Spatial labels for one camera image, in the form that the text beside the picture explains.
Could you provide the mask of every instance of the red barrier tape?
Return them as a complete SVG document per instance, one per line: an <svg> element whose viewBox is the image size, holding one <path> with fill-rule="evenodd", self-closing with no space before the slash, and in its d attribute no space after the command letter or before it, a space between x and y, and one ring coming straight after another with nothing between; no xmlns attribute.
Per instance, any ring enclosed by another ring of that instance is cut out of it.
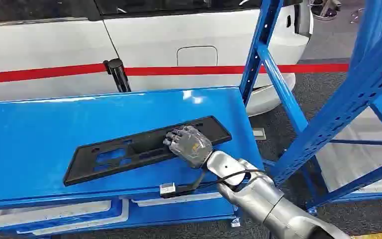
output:
<svg viewBox="0 0 382 239"><path fill-rule="evenodd" d="M279 65L282 73L347 72L348 64L300 64ZM81 75L105 72L103 64L63 66L21 71L0 72L0 82L23 81L49 77ZM244 66L190 66L190 67L131 67L125 68L127 76L172 76L172 75L226 75L242 74Z"/></svg>

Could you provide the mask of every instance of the car door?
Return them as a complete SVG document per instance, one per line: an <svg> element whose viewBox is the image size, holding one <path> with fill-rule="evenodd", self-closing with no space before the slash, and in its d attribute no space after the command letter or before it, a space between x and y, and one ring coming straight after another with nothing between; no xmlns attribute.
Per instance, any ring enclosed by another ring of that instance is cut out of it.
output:
<svg viewBox="0 0 382 239"><path fill-rule="evenodd" d="M126 67L243 66L260 2L96 0ZM309 37L295 34L297 14L293 4L301 1L286 2L269 49L278 64L295 64ZM134 91L237 85L240 79L240 74L129 77ZM271 84L263 74L255 88Z"/></svg>
<svg viewBox="0 0 382 239"><path fill-rule="evenodd" d="M89 0L0 0L0 101L117 92L98 19Z"/></svg>

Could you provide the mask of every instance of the robotic arm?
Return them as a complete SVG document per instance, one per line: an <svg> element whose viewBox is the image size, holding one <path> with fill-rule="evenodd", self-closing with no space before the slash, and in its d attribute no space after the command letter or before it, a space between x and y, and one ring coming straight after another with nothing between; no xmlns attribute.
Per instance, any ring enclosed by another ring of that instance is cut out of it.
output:
<svg viewBox="0 0 382 239"><path fill-rule="evenodd" d="M236 160L222 151L214 151L210 140L192 126L175 129L164 144L184 158L192 168L207 168L220 178L221 195L266 226L277 239L349 239L332 224L311 216L286 198L273 180L244 159ZM242 185L245 173L250 174Z"/></svg>

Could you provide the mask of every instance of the blue shelving rack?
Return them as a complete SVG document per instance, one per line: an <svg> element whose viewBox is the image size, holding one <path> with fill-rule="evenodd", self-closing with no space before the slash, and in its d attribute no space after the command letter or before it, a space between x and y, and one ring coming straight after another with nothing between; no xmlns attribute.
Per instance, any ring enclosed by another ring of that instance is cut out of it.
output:
<svg viewBox="0 0 382 239"><path fill-rule="evenodd" d="M276 163L266 163L271 168L277 185L281 185L300 168L307 176L307 171L302 166L310 159L315 160L316 152L333 140L366 107L371 107L382 121L382 1L366 1L347 79L310 122L287 88L267 49L271 36L268 29L274 26L281 5L281 0L263 1L240 86L246 104L258 70L263 64L297 134L297 138ZM378 140L347 140L340 143L382 145L382 141ZM313 195L307 208L313 212L315 207L327 202L359 199L359 196L350 193L381 179L382 167L325 195ZM308 181L308 185L314 192L311 181ZM382 193L363 197L382 197Z"/></svg>

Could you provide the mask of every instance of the car window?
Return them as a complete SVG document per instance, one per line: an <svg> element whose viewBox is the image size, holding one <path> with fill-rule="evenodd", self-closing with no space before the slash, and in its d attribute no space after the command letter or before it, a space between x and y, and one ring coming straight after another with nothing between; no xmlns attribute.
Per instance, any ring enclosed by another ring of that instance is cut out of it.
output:
<svg viewBox="0 0 382 239"><path fill-rule="evenodd" d="M0 0L0 22L83 17L79 0Z"/></svg>
<svg viewBox="0 0 382 239"><path fill-rule="evenodd" d="M102 15L164 15L259 8L261 0L96 0Z"/></svg>

